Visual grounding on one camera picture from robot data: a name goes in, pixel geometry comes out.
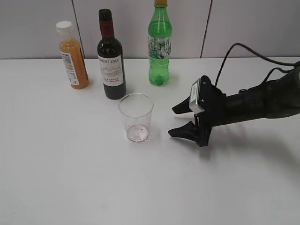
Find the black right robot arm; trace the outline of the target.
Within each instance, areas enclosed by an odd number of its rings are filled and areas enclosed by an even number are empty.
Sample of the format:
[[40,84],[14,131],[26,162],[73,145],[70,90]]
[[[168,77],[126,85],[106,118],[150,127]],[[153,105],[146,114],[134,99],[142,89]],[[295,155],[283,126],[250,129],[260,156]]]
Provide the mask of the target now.
[[176,114],[193,112],[194,121],[168,131],[171,137],[208,146],[211,130],[227,124],[261,118],[278,119],[300,113],[300,66],[276,80],[264,79],[249,89],[227,96],[203,75],[194,82],[190,96],[172,108]]

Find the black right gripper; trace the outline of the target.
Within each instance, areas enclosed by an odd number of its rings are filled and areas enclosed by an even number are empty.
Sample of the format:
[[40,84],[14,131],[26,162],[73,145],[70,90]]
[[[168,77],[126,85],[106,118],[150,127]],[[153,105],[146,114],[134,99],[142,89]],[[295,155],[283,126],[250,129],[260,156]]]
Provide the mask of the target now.
[[[204,112],[195,114],[193,122],[168,131],[171,137],[187,139],[195,142],[199,147],[209,145],[210,127],[230,124],[226,114],[226,94],[211,83],[208,76],[200,78],[200,105]],[[189,97],[172,107],[175,114],[189,113]]]

